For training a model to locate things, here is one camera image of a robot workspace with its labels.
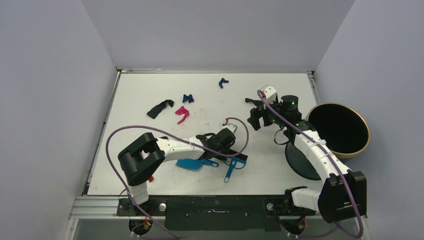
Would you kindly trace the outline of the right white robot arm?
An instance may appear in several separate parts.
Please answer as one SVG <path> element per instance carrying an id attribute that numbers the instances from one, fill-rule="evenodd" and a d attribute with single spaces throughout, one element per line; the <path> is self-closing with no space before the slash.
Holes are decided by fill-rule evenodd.
<path id="1" fill-rule="evenodd" d="M 320 191 L 306 186 L 285 191 L 282 207 L 290 215 L 301 209 L 319 213 L 327 223 L 336 223 L 367 213 L 367 179 L 360 171 L 352 171 L 327 147 L 316 128 L 302 118 L 298 110 L 298 97 L 285 95 L 281 101 L 277 94 L 267 95 L 258 90 L 262 104 L 250 111 L 247 121 L 259 130 L 260 119 L 264 126 L 276 124 L 284 131 L 288 145 L 301 153 L 306 163 L 323 182 Z"/>

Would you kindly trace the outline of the blue hand brush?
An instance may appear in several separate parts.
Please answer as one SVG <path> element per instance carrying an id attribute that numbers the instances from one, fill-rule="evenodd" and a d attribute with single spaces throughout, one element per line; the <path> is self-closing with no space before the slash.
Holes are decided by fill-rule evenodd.
<path id="1" fill-rule="evenodd" d="M 245 160 L 242 160 L 242 159 L 237 158 L 237 157 L 229 158 L 229 162 L 225 162 L 225 164 L 228 166 L 228 170 L 226 172 L 224 182 L 228 183 L 230 178 L 231 178 L 233 171 L 243 169 L 246 166 L 246 163 L 247 162 Z"/>

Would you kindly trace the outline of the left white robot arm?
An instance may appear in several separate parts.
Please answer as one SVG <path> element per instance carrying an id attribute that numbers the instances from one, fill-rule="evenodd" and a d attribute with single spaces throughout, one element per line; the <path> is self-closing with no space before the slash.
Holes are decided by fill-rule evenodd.
<path id="1" fill-rule="evenodd" d="M 223 126 L 218 133 L 198 134 L 183 142 L 146 132 L 134 140 L 117 156 L 129 185 L 131 211 L 141 216 L 149 210 L 147 182 L 164 162 L 212 158 L 224 161 L 226 158 L 221 154 L 245 161 L 245 154 L 231 149 L 236 142 L 235 131 L 234 125 Z"/>

